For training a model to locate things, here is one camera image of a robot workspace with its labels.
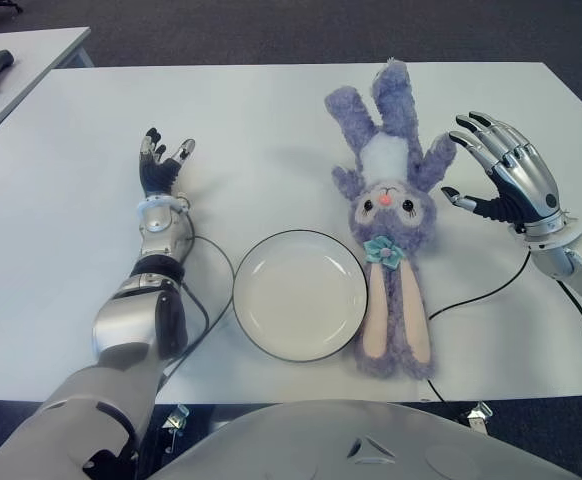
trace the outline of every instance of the silver robotic arm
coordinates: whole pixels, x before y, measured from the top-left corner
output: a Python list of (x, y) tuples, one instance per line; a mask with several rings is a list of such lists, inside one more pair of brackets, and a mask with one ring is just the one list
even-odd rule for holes
[(457, 123), (472, 134), (450, 132), (484, 168), (499, 197), (483, 200), (443, 187), (455, 206), (508, 222), (545, 275), (571, 287), (582, 298), (582, 229), (560, 208), (551, 172), (535, 147), (515, 128), (490, 116), (471, 112)]
[(142, 247), (95, 320), (98, 363), (71, 375), (0, 448), (0, 479), (131, 478), (163, 371), (187, 346), (180, 283), (193, 239), (188, 202), (171, 187), (195, 142), (162, 161), (159, 140), (151, 129), (142, 141)]

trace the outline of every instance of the plate rim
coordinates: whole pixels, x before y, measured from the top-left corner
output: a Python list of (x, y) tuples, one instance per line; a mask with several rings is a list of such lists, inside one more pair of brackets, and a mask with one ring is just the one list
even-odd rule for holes
[[(331, 353), (327, 353), (326, 355), (323, 355), (321, 357), (311, 358), (309, 360), (293, 360), (293, 359), (290, 359), (290, 358), (284, 358), (284, 357), (281, 357), (279, 355), (276, 355), (276, 354), (271, 353), (268, 350), (266, 350), (264, 347), (262, 347), (260, 344), (258, 344), (253, 338), (251, 338), (251, 335), (249, 335), (249, 333), (246, 331), (246, 329), (244, 328), (244, 325), (242, 325), (242, 322), (240, 321), (240, 315), (238, 315), (238, 312), (237, 312), (237, 309), (236, 309), (236, 306), (235, 306), (235, 286), (238, 283), (237, 282), (238, 275), (240, 274), (240, 269), (242, 268), (242, 265), (244, 264), (244, 261), (247, 258), (249, 258), (249, 255), (251, 255), (251, 253), (256, 248), (258, 248), (261, 244), (263, 244), (264, 242), (272, 239), (273, 237), (277, 237), (279, 235), (284, 235), (284, 234), (293, 233), (293, 232), (304, 232), (304, 233), (313, 233), (313, 234), (317, 234), (317, 235), (322, 235), (323, 237), (327, 237), (327, 238), (333, 240), (334, 242), (336, 242), (337, 244), (339, 244), (340, 246), (342, 246), (342, 248), (344, 248), (347, 252), (349, 252), (349, 255), (351, 255), (351, 257), (353, 258), (353, 260), (357, 264), (358, 268), (360, 269), (360, 273), (362, 274), (362, 279), (364, 281), (364, 297), (365, 297), (364, 298), (364, 300), (365, 300), (364, 301), (364, 311), (362, 312), (362, 317), (360, 319), (360, 323), (358, 324), (358, 328), (355, 329), (355, 331), (353, 332), (353, 334), (337, 350), (334, 350)], [(256, 243), (255, 245), (253, 245), (249, 249), (249, 251), (242, 257), (242, 260), (240, 260), (240, 263), (238, 264), (238, 268), (235, 271), (235, 280), (233, 282), (233, 287), (231, 289), (231, 296), (232, 296), (232, 298), (234, 300), (234, 301), (231, 302), (232, 307), (233, 307), (233, 313), (235, 314), (235, 318), (238, 321), (238, 325), (240, 326), (240, 330), (242, 330), (242, 332), (246, 335), (246, 337), (249, 339), (249, 341), (251, 343), (253, 343), (253, 345), (255, 345), (258, 349), (260, 349), (261, 351), (263, 351), (264, 353), (266, 353), (267, 355), (269, 355), (269, 356), (271, 356), (273, 358), (277, 358), (278, 360), (282, 360), (282, 361), (290, 362), (290, 363), (309, 363), (309, 362), (316, 362), (318, 360), (323, 360), (325, 358), (330, 357), (331, 355), (335, 355), (336, 353), (338, 353), (340, 350), (342, 350), (344, 347), (346, 347), (349, 343), (351, 343), (351, 340), (353, 340), (353, 338), (355, 337), (355, 335), (358, 333), (358, 331), (360, 330), (360, 327), (362, 326), (362, 323), (364, 322), (364, 318), (366, 317), (367, 310), (369, 308), (369, 284), (367, 282), (367, 276), (364, 273), (364, 268), (362, 267), (362, 264), (360, 263), (360, 261), (358, 260), (358, 258), (349, 249), (349, 247), (347, 247), (344, 243), (342, 243), (341, 241), (339, 241), (337, 238), (332, 237), (328, 233), (318, 232), (317, 230), (311, 230), (311, 229), (307, 229), (307, 228), (292, 228), (290, 230), (284, 230), (282, 232), (277, 232), (277, 233), (274, 233), (272, 235), (269, 235), (268, 237), (263, 238), (258, 243)]]

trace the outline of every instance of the plush toy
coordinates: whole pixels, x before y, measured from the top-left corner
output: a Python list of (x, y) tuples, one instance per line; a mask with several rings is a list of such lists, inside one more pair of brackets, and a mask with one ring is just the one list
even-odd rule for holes
[(429, 196), (455, 156), (446, 134), (426, 155), (406, 65), (389, 60), (371, 94), (383, 125), (371, 120), (357, 90), (342, 87), (325, 100), (355, 153), (355, 169), (333, 169), (351, 201), (349, 225), (366, 252), (367, 313), (356, 338), (358, 367), (387, 377), (398, 364), (414, 378), (433, 369), (428, 317), (417, 282), (415, 255), (431, 238), (436, 207)]

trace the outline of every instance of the table leg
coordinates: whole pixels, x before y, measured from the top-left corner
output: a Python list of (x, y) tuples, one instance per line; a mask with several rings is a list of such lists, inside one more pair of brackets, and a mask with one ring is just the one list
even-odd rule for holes
[(93, 68), (93, 60), (84, 47), (78, 47), (73, 55), (58, 65), (57, 68)]

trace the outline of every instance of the bunny eye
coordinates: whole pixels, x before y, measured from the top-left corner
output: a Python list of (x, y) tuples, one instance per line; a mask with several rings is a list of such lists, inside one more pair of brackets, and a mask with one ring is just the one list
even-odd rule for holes
[(414, 207), (413, 202), (411, 200), (407, 199), (404, 202), (402, 202), (402, 210), (407, 212), (409, 214), (410, 218), (413, 218), (416, 215), (415, 207)]

